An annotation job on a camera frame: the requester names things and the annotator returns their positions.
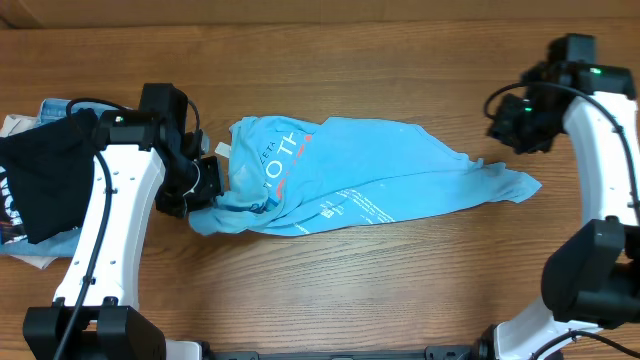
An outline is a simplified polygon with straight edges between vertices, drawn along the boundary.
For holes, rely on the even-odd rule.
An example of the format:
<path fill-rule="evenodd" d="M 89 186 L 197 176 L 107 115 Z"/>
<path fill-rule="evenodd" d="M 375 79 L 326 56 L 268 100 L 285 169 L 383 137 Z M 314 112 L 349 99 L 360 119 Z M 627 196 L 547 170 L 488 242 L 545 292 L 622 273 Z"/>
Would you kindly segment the light blue printed t-shirt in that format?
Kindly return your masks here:
<path fill-rule="evenodd" d="M 521 203 L 541 187 L 502 162 L 473 161 L 421 126 L 330 117 L 245 117 L 230 128 L 229 189 L 189 216 L 202 235 L 301 236 Z"/>

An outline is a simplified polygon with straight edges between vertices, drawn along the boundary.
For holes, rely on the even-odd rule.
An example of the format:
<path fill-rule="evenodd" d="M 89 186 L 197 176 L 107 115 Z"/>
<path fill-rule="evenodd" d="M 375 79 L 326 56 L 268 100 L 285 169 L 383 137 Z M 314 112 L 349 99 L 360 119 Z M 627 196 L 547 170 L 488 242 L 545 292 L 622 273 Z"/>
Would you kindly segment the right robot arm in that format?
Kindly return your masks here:
<path fill-rule="evenodd" d="M 582 196 L 582 227 L 545 263 L 541 295 L 486 329 L 468 359 L 559 359 L 579 338 L 639 321 L 638 95 L 629 69 L 591 60 L 540 63 L 492 115 L 491 137 L 518 154 L 547 152 L 569 136 Z"/>

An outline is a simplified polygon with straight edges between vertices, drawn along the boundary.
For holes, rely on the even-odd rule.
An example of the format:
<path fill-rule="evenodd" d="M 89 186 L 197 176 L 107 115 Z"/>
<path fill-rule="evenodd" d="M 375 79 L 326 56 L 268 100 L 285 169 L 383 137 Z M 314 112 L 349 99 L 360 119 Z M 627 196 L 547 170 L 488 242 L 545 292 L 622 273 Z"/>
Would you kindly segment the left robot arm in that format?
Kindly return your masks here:
<path fill-rule="evenodd" d="M 48 307 L 31 307 L 23 336 L 37 359 L 208 359 L 202 341 L 170 340 L 139 311 L 142 248 L 152 209 L 183 218 L 221 191 L 216 158 L 187 111 L 104 112 L 72 263 Z"/>

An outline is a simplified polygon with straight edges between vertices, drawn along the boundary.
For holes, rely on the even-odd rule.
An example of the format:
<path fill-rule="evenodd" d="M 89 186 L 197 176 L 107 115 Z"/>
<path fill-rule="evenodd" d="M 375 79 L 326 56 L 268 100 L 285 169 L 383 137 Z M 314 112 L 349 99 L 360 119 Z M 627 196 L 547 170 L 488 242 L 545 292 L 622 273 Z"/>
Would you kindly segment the folded black garment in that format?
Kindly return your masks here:
<path fill-rule="evenodd" d="M 83 224 L 94 173 L 94 153 L 84 142 L 97 122 L 92 110 L 1 140 L 1 167 L 25 188 L 27 240 L 43 242 Z"/>

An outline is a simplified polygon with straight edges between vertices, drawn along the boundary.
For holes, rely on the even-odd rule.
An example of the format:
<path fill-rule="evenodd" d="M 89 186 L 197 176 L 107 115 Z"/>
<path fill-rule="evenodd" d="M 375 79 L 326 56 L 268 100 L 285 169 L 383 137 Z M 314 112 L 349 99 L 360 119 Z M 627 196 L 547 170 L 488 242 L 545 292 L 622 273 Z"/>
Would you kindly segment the folded blue jeans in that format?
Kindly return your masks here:
<path fill-rule="evenodd" d="M 66 112 L 66 106 L 69 100 L 48 98 L 45 99 L 38 115 L 39 124 L 33 129 L 47 125 L 62 119 Z M 81 229 L 74 228 L 69 231 L 61 232 L 55 236 L 39 243 L 31 244 L 28 241 L 13 245 L 1 245 L 1 254 L 14 257 L 21 256 L 45 256 L 45 257 L 72 257 L 77 247 Z"/>

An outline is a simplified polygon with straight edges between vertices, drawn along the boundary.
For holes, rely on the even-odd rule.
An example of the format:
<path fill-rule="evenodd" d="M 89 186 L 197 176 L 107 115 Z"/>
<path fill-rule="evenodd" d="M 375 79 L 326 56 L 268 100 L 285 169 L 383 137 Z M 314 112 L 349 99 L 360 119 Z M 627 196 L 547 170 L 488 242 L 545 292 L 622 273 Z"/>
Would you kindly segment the folded beige garment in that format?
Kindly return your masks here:
<path fill-rule="evenodd" d="M 12 135 L 16 135 L 16 134 L 25 132 L 27 130 L 31 130 L 38 124 L 39 124 L 39 120 L 37 117 L 10 114 L 10 115 L 7 115 L 4 119 L 4 122 L 1 128 L 1 136 L 9 137 Z M 14 258 L 21 260 L 39 269 L 45 269 L 55 260 L 55 257 L 45 257 L 45 256 L 14 255 Z"/>

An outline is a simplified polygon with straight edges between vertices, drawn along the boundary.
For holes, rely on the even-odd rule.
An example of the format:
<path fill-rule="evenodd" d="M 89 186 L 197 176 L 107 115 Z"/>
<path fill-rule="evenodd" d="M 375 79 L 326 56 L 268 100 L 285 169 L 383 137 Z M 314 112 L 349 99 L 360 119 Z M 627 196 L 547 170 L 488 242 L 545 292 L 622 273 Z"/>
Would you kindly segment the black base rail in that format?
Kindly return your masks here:
<path fill-rule="evenodd" d="M 428 346 L 424 350 L 378 350 L 356 352 L 309 352 L 260 354 L 255 351 L 204 352 L 205 360 L 469 360 L 470 346 Z"/>

